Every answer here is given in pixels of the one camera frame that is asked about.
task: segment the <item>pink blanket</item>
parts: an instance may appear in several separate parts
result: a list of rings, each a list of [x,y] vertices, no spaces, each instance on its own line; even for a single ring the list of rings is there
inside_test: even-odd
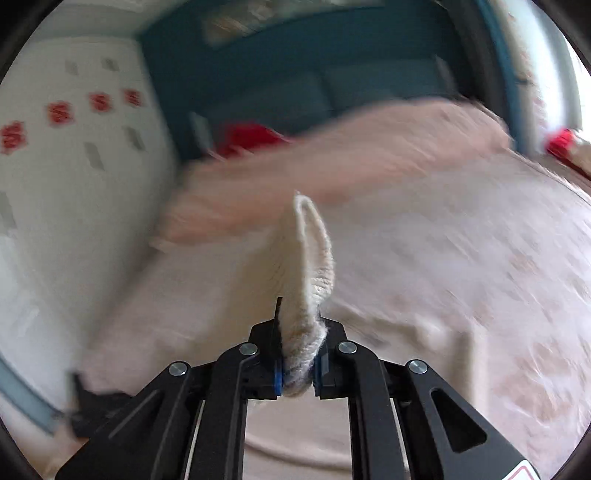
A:
[[[293,145],[241,161],[198,163],[165,212],[154,245],[211,241],[273,223],[295,191],[315,202],[489,156],[509,147],[501,123],[475,105],[394,102],[347,116]]]

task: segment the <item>white wall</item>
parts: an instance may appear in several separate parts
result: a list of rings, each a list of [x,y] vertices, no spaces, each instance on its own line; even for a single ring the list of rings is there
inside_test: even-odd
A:
[[[106,59],[118,71],[105,69]],[[144,106],[124,104],[122,88],[140,91]],[[90,110],[95,91],[112,96],[112,112]],[[74,122],[56,128],[46,105],[58,100],[71,103]],[[0,153],[0,193],[9,203],[0,208],[0,354],[64,409],[67,372],[145,259],[174,154],[132,40],[29,43],[0,85],[0,128],[13,121],[24,122],[27,145]],[[144,151],[130,142],[129,127]]]

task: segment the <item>warning label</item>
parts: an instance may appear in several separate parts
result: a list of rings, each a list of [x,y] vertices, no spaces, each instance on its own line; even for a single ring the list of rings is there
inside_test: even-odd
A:
[[[517,465],[503,480],[540,480],[534,468],[527,460]]]

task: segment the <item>red flower decal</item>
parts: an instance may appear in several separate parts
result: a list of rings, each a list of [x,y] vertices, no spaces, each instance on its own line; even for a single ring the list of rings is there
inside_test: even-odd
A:
[[[125,103],[131,106],[142,106],[142,94],[137,90],[126,88],[123,90]]]
[[[53,127],[59,127],[74,121],[72,106],[68,102],[50,103],[47,105],[47,116],[50,125]]]
[[[12,122],[5,125],[0,129],[0,137],[2,138],[2,153],[10,155],[27,144],[25,124],[23,122]]]
[[[111,97],[103,92],[89,93],[90,108],[99,113],[107,113],[113,109]]]

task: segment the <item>metal screw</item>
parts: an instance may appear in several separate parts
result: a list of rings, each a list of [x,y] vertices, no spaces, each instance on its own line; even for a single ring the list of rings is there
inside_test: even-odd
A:
[[[187,364],[183,362],[175,362],[170,367],[168,367],[168,373],[171,374],[173,377],[180,377],[187,373]]]
[[[412,373],[418,374],[418,375],[422,375],[423,373],[425,373],[428,370],[427,364],[425,362],[423,362],[422,360],[413,360],[412,362],[410,362],[408,364],[408,369]]]
[[[339,343],[339,352],[341,353],[355,353],[357,351],[357,345],[353,342],[341,342]]]
[[[240,346],[240,353],[242,355],[250,356],[258,352],[258,347],[254,343],[243,343]]]

